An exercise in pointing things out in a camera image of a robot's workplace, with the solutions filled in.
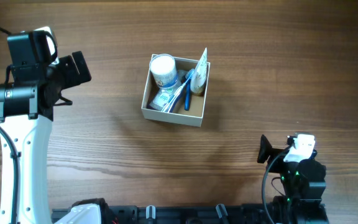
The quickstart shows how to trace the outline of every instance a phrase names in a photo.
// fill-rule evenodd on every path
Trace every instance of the wood grain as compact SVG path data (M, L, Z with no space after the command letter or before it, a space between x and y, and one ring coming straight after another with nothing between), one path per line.
M331 223L358 223L358 2L0 1L0 26L51 26L93 80L65 90L48 149L50 208L260 203L259 138L316 136ZM145 120L152 54L211 62L201 128ZM0 33L0 83L11 59ZM0 149L1 184L1 149ZM268 200L276 194L267 189Z

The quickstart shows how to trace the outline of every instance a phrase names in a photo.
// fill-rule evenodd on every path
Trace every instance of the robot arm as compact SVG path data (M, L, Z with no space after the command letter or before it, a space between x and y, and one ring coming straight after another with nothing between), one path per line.
M19 161L17 221L23 224L51 224L47 192L47 149L52 121L44 116L28 115L5 118L0 124L14 140ZM13 164L6 140L2 144L2 187L0 224L11 222Z
M1 136L0 224L12 219L20 224L50 224L46 169L53 107L72 104L62 97L62 90L90 81L91 75L81 52L57 57L57 44L49 27L9 34L7 41L13 62L7 72L12 71L14 82L8 83L8 73L6 82L0 84L0 127L14 142L18 172L14 172L11 149ZM64 103L56 105L59 99ZM91 214L93 221L80 223L101 223L92 211L95 209L82 214Z

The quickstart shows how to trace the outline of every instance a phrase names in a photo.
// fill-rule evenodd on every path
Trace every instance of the cardboard box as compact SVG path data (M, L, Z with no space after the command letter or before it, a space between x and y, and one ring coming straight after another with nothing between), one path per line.
M189 71L192 68L196 68L198 60L186 59L186 58L175 58L175 63L177 70L186 70ZM211 64L207 62L207 72L206 72L206 84L204 92L201 96L191 96L191 103L189 111L185 111L184 99L183 95L180 101L175 106L175 109L172 113L164 113L161 111L148 109L147 105L154 99L155 95L158 92L157 84L155 83L154 77L150 71L147 74L146 86L143 94L142 101L142 112L143 116L146 119L152 119L156 121L164 121L169 123L176 124L185 124L190 126L200 127L203 122L204 117L204 107L205 107L205 99L206 93L208 89L208 78L209 78L209 68Z

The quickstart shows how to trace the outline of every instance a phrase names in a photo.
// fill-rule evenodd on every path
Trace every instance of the blue toothbrush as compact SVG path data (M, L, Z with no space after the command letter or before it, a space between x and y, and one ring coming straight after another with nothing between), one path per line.
M190 84L187 85L186 88L186 98L185 98L185 110L190 110L190 101L191 101L191 89Z
M179 86L179 88L175 91L175 93L171 96L168 103L162 108L162 112L172 113L173 109L175 108L176 103L178 103L178 100L181 98L183 89L188 84L189 80L191 80L191 76L193 73L190 73L187 77L186 81Z

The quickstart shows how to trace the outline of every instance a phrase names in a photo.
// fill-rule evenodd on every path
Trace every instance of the white container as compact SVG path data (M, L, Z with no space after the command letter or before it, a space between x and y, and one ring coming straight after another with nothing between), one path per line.
M149 68L159 88L171 88L178 81L175 59L169 54L160 54L152 58Z
M192 68L196 68L198 60L192 60L187 58L178 58L174 57L175 66L179 70L187 70L189 71ZM143 94L142 101L142 113L144 118L152 119L156 121L164 121L169 123L176 124L185 124L190 126L200 127L203 122L204 117L204 107L206 101L206 94L208 89L208 78L209 78L209 68L211 64L207 62L207 76L206 76L206 84L205 90L201 96L191 96L190 110L186 111L184 107L183 100L185 97L182 97L181 100L177 103L173 113L164 113L157 110L148 109L147 105L153 100L154 96L158 92L157 84L154 80L154 77L149 69L149 73L147 74L146 85Z

